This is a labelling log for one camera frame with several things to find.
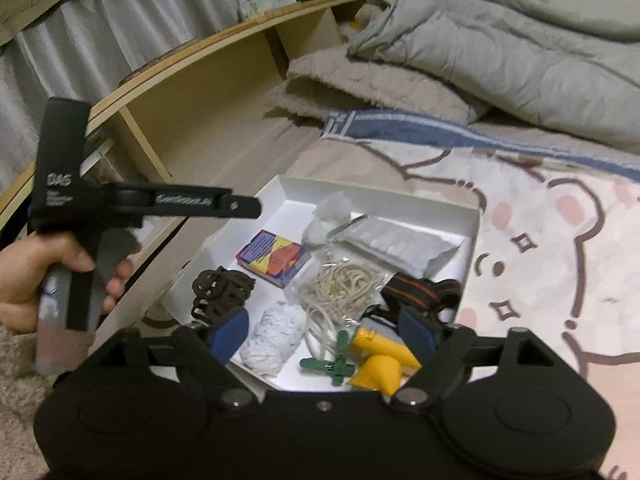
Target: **small colorful box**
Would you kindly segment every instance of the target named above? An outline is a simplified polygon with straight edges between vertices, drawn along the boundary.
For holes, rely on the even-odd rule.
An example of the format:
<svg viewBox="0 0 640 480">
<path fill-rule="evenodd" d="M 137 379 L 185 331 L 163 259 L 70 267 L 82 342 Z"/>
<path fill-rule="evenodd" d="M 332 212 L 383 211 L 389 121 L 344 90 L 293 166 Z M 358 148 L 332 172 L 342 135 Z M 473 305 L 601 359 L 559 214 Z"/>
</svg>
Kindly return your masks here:
<svg viewBox="0 0 640 480">
<path fill-rule="evenodd" d="M 280 288 L 287 286 L 309 258 L 302 245 L 264 229 L 236 255 L 240 266 Z"/>
</svg>

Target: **green cross-shaped object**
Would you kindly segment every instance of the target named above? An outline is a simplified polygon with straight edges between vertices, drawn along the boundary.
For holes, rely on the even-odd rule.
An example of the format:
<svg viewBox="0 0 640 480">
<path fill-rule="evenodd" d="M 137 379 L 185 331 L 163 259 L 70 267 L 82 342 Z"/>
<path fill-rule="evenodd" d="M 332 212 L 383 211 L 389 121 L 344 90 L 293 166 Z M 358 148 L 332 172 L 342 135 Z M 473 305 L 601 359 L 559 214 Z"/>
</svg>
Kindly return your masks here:
<svg viewBox="0 0 640 480">
<path fill-rule="evenodd" d="M 306 370 L 314 370 L 322 372 L 333 378 L 334 386 L 342 386 L 342 382 L 346 377 L 351 377 L 356 367 L 347 364 L 347 348 L 349 347 L 349 333 L 346 330 L 340 330 L 335 338 L 335 360 L 324 361 L 322 359 L 313 359 L 312 357 L 300 359 L 300 366 Z"/>
</svg>

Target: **finger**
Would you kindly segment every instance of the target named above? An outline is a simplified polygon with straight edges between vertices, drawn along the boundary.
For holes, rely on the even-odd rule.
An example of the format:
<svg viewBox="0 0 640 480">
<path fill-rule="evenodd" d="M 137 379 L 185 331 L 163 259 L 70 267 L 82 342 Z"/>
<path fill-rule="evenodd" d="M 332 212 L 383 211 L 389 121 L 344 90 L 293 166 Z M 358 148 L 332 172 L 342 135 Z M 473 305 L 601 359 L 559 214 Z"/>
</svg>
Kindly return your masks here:
<svg viewBox="0 0 640 480">
<path fill-rule="evenodd" d="M 111 278 L 106 286 L 107 294 L 120 298 L 124 294 L 124 282 L 120 278 Z"/>
<path fill-rule="evenodd" d="M 0 322 L 10 332 L 20 334 L 35 332 L 38 323 L 36 306 L 0 303 Z"/>
<path fill-rule="evenodd" d="M 114 307 L 116 306 L 116 300 L 113 296 L 107 296 L 104 298 L 104 302 L 102 303 L 102 313 L 108 314 L 110 313 Z"/>
<path fill-rule="evenodd" d="M 116 276 L 123 280 L 128 280 L 133 275 L 133 262 L 128 258 L 122 260 L 116 267 Z"/>
<path fill-rule="evenodd" d="M 27 240 L 25 257 L 36 268 L 48 267 L 56 262 L 75 272 L 88 272 L 95 267 L 91 256 L 71 233 L 31 235 Z"/>
</svg>

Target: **curtain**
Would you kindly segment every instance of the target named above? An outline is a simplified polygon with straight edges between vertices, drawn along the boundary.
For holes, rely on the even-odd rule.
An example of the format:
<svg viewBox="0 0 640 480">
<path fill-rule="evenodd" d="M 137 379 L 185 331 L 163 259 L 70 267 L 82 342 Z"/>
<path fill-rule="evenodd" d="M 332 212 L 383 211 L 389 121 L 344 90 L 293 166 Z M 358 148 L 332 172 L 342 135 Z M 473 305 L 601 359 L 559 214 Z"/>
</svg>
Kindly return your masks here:
<svg viewBox="0 0 640 480">
<path fill-rule="evenodd" d="M 47 98 L 92 104 L 133 70 L 238 22 L 238 0 L 65 0 L 0 53 L 0 192 L 33 161 Z"/>
</svg>

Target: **yellow toy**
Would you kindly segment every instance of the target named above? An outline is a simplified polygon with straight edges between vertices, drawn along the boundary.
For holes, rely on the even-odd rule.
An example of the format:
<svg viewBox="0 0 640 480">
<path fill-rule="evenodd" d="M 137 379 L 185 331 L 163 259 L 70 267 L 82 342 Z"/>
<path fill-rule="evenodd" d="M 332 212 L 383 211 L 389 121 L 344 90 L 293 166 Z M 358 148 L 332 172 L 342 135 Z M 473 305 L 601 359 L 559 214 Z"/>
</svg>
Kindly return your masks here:
<svg viewBox="0 0 640 480">
<path fill-rule="evenodd" d="M 360 354 L 371 354 L 351 380 L 353 386 L 380 390 L 391 396 L 400 388 L 403 367 L 411 370 L 420 369 L 418 359 L 407 346 L 371 330 L 359 328 L 351 342 L 351 349 Z"/>
</svg>

